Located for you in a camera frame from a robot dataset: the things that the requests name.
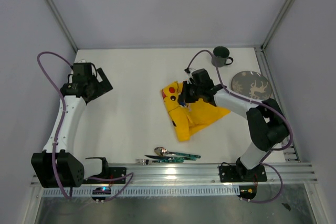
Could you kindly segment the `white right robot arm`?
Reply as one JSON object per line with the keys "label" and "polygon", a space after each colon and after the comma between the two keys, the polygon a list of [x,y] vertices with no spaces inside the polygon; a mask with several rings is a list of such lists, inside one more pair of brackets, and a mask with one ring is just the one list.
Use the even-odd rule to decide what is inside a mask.
{"label": "white right robot arm", "polygon": [[249,180],[274,146],[289,137],[292,132],[278,103],[250,99],[230,91],[223,84],[215,85],[207,70],[184,70],[188,80],[183,82],[178,101],[184,104],[199,100],[212,107],[225,108],[247,120],[251,144],[235,164],[235,174],[240,180]]}

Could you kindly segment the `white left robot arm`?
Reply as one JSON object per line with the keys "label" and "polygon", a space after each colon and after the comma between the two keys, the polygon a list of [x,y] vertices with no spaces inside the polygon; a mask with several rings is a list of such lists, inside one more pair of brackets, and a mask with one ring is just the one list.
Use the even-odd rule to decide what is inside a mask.
{"label": "white left robot arm", "polygon": [[74,142],[81,116],[87,104],[113,89],[101,68],[90,62],[74,63],[72,74],[60,88],[60,105],[52,133],[40,153],[31,158],[33,169],[44,188],[80,187],[92,177],[99,183],[110,177],[104,157],[79,159]]}

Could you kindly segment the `yellow Pikachu cloth placemat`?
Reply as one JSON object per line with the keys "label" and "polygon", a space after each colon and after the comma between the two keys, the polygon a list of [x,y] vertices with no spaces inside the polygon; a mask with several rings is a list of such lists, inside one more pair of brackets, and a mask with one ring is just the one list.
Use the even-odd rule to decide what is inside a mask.
{"label": "yellow Pikachu cloth placemat", "polygon": [[177,99],[182,88],[183,83],[175,81],[161,89],[163,103],[178,141],[189,141],[192,135],[230,113],[227,108],[213,106],[203,99],[195,103],[179,103]]}

